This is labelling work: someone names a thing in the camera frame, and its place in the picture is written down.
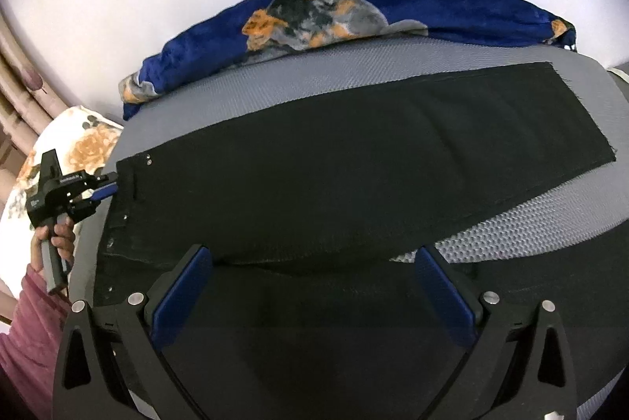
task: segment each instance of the person's arm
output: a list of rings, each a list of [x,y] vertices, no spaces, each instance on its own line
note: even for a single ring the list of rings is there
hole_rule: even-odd
[[[48,236],[46,227],[35,231],[31,242],[31,263],[22,279],[11,329],[0,334],[0,366],[20,394],[24,403],[40,420],[49,420],[57,352],[64,322],[70,310],[68,300],[48,295],[43,279],[42,240]],[[51,242],[59,255],[72,260],[74,233],[72,222],[56,225]]]

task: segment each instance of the floral blanket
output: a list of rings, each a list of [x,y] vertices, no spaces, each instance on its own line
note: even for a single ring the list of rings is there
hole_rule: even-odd
[[[96,173],[107,162],[122,127],[83,106],[68,108],[44,129],[20,170],[0,219],[0,278],[17,297],[30,261],[33,226],[26,213],[26,197],[37,191],[40,162],[45,151],[56,149],[62,172]],[[80,237],[81,224],[75,228]]]
[[[524,0],[244,0],[167,42],[122,80],[124,117],[228,66],[392,33],[576,50],[573,25]]]

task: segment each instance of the gray mattress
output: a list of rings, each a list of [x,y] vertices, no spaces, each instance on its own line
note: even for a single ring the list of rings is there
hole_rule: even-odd
[[[489,48],[422,37],[357,41],[225,70],[147,104],[127,122],[106,171],[118,160],[199,128],[282,102],[411,76],[547,61],[581,100],[616,161],[437,243],[449,262],[510,259],[564,248],[629,218],[629,104],[596,61],[537,45]],[[92,300],[96,249],[109,202],[84,222],[70,298]],[[413,262],[414,255],[400,256]],[[589,418],[580,412],[579,418]]]

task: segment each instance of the pink fleece sleeve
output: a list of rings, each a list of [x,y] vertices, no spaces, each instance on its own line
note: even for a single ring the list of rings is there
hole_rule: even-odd
[[[46,293],[45,281],[28,265],[11,329],[0,334],[0,365],[40,420],[50,420],[57,352],[69,310],[64,298]]]

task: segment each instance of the folded blanket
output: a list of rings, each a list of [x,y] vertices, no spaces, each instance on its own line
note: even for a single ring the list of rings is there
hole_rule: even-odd
[[[228,66],[398,32],[486,46],[576,43],[571,23],[524,0],[244,0],[185,30],[122,80],[124,118]]]

